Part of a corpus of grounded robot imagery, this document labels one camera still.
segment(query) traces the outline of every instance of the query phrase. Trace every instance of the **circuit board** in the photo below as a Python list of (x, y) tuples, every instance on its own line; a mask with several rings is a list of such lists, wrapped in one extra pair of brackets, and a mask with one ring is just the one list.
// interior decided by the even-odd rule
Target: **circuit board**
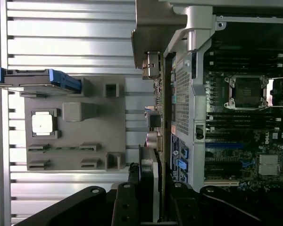
[[(204, 185), (240, 191), (283, 188), (283, 51), (234, 48), (220, 35), (204, 54), (203, 68)], [(174, 60), (174, 127), (178, 125), (176, 73)], [(189, 182), (189, 149), (174, 134), (173, 179)]]

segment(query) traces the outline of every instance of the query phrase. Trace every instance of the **perforated metal mesh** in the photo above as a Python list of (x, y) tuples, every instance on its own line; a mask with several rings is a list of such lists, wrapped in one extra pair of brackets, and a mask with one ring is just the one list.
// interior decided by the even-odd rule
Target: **perforated metal mesh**
[(189, 74), (176, 71), (176, 129), (189, 135)]

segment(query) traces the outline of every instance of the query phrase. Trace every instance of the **cpu socket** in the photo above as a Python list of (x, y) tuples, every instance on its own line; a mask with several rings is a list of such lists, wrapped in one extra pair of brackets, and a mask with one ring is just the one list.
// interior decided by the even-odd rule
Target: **cpu socket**
[(261, 75), (234, 75), (226, 77), (229, 83), (229, 100), (225, 108), (232, 110), (257, 110), (268, 107), (266, 86), (268, 78)]

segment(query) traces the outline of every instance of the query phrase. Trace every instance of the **motherboard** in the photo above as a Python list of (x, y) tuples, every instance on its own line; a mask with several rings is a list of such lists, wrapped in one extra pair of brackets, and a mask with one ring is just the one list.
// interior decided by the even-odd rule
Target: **motherboard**
[[(283, 188), (283, 50), (237, 43), (214, 36), (203, 57), (204, 185), (238, 191)], [(184, 133), (192, 120), (186, 113), (188, 91), (179, 86), (188, 87), (191, 78), (182, 81), (180, 63), (173, 60), (171, 77), (171, 166), (174, 180), (189, 183), (189, 148), (175, 135), (175, 128)]]

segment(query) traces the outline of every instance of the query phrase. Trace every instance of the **metal mesh panel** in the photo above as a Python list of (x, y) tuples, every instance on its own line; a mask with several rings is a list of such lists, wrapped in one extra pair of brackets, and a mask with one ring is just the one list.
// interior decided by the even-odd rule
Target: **metal mesh panel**
[(176, 71), (176, 129), (189, 135), (189, 74)]

